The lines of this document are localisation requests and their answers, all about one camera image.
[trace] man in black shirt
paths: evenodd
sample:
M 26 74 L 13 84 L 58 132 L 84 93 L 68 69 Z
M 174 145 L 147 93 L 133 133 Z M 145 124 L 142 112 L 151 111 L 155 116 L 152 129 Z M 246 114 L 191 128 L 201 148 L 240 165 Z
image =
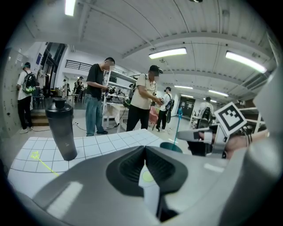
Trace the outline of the man in black shirt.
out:
M 95 126 L 98 134 L 108 133 L 102 127 L 101 90 L 107 90 L 107 86 L 102 85 L 104 70 L 109 71 L 110 67 L 114 66 L 115 60 L 112 57 L 109 57 L 101 64 L 92 65 L 89 70 L 87 78 L 88 87 L 85 94 L 85 122 L 87 128 L 87 136 L 94 135 Z

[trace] black t-shirt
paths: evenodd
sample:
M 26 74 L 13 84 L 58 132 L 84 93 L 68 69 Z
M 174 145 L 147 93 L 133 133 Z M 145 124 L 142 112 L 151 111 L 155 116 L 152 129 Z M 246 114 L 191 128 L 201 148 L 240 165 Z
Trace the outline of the black t-shirt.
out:
M 100 69 L 98 64 L 92 65 L 89 70 L 87 82 L 94 82 L 102 85 L 103 83 L 103 71 Z M 92 97 L 97 98 L 98 100 L 101 99 L 101 89 L 97 87 L 89 86 L 87 87 L 87 94 L 91 94 Z

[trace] hand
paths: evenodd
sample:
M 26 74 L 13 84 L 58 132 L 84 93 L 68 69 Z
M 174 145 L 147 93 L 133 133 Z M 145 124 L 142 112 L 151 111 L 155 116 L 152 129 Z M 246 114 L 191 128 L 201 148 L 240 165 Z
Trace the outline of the hand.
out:
M 201 139 L 204 139 L 204 133 L 199 132 L 199 136 Z M 214 142 L 216 134 L 212 135 L 212 141 Z M 227 153 L 226 158 L 230 159 L 234 153 L 234 151 L 239 150 L 241 148 L 247 147 L 247 140 L 244 136 L 234 136 L 231 137 L 226 146 L 225 151 Z
M 154 102 L 156 102 L 158 105 L 163 105 L 162 98 L 155 97 Z

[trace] backpack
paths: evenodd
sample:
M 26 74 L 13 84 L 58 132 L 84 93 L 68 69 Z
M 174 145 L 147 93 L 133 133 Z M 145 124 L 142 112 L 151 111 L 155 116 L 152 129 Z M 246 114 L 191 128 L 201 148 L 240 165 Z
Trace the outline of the backpack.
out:
M 173 110 L 175 101 L 171 98 L 171 96 L 169 94 L 168 94 L 168 96 L 170 97 L 170 101 L 165 106 L 165 110 L 171 112 Z
M 130 84 L 130 87 L 131 87 L 131 89 L 130 89 L 130 92 L 129 92 L 129 99 L 131 100 L 133 98 L 134 92 L 137 89 L 136 82 L 134 84 Z
M 25 92 L 26 94 L 31 94 L 35 91 L 36 77 L 32 72 L 30 74 L 27 71 L 25 72 L 27 73 L 27 75 L 23 81 L 23 92 Z
M 204 112 L 203 112 L 203 119 L 207 119 L 208 121 L 210 121 L 210 117 L 211 117 L 211 113 L 210 113 L 210 108 L 207 107 L 205 108 Z

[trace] ceiling light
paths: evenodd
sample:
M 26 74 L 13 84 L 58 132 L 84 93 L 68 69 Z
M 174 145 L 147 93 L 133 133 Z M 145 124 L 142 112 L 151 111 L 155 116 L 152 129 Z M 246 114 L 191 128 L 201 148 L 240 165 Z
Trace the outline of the ceiling light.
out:
M 181 94 L 182 97 L 189 97 L 189 98 L 194 98 L 192 96 L 188 96 L 188 95 L 184 95 L 184 94 Z
M 176 88 L 193 89 L 193 87 L 175 86 Z
M 65 14 L 68 16 L 74 16 L 76 0 L 65 0 Z
M 227 51 L 226 52 L 226 58 L 240 62 L 240 63 L 245 64 L 247 66 L 250 66 L 251 68 L 259 71 L 260 73 L 265 73 L 267 71 L 267 69 L 264 66 L 256 63 L 253 60 L 250 60 L 246 57 L 243 57 L 243 56 L 238 55 L 238 54 L 233 53 L 233 52 Z
M 205 98 L 204 98 L 204 100 L 206 100 Z M 214 101 L 214 100 L 210 100 L 211 102 L 214 102 L 214 103 L 217 103 L 217 101 Z
M 221 95 L 221 96 L 225 96 L 225 97 L 229 96 L 228 94 L 220 93 L 220 92 L 213 91 L 213 90 L 208 90 L 208 92 L 211 92 L 211 93 L 214 93 L 214 94 L 218 94 L 218 95 Z
M 187 50 L 186 50 L 185 47 L 177 48 L 177 49 L 169 49 L 169 50 L 161 51 L 161 52 L 158 52 L 158 53 L 151 53 L 151 54 L 149 54 L 149 57 L 151 59 L 156 59 L 156 58 L 160 58 L 160 57 L 182 55 L 182 54 L 187 54 Z

